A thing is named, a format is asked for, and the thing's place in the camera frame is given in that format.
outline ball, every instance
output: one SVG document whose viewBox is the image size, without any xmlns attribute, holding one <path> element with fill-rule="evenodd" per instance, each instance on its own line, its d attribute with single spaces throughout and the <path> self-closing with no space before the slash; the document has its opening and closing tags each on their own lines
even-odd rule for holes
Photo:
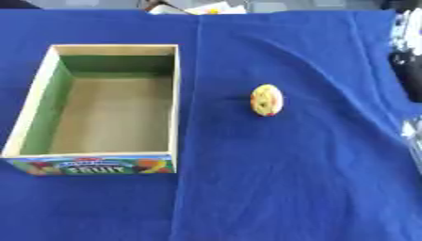
<svg viewBox="0 0 422 241">
<path fill-rule="evenodd" d="M 282 110 L 283 104 L 283 94 L 273 85 L 265 84 L 252 92 L 252 110 L 260 116 L 275 116 Z"/>
</svg>

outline blue tablecloth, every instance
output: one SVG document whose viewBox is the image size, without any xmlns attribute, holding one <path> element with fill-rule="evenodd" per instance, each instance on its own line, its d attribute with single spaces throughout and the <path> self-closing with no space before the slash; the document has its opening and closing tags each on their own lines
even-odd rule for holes
<svg viewBox="0 0 422 241">
<path fill-rule="evenodd" d="M 178 43 L 180 173 L 37 178 L 0 165 L 4 240 L 420 240 L 420 113 L 389 68 L 394 13 L 0 12 L 0 145 L 52 43 Z M 259 118 L 249 94 L 285 96 Z"/>
</svg>

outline yellow ball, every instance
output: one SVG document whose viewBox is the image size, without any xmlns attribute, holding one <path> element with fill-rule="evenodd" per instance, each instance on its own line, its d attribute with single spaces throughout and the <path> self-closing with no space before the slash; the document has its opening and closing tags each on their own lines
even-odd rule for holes
<svg viewBox="0 0 422 241">
<path fill-rule="evenodd" d="M 283 105 L 283 94 L 273 85 L 265 84 L 252 92 L 251 106 L 258 115 L 275 116 L 283 108 Z"/>
</svg>

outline colorful label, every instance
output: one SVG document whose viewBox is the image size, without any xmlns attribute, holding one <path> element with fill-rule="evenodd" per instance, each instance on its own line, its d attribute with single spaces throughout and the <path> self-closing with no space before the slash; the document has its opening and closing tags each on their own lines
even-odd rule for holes
<svg viewBox="0 0 422 241">
<path fill-rule="evenodd" d="M 169 155 L 96 156 L 9 159 L 18 169 L 33 175 L 94 175 L 174 173 Z"/>
</svg>

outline open box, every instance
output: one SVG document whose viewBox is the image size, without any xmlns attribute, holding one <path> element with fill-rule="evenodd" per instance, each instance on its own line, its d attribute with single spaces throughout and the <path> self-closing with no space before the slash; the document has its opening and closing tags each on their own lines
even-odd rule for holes
<svg viewBox="0 0 422 241">
<path fill-rule="evenodd" d="M 2 158 L 35 175 L 176 171 L 177 45 L 52 45 Z"/>
</svg>

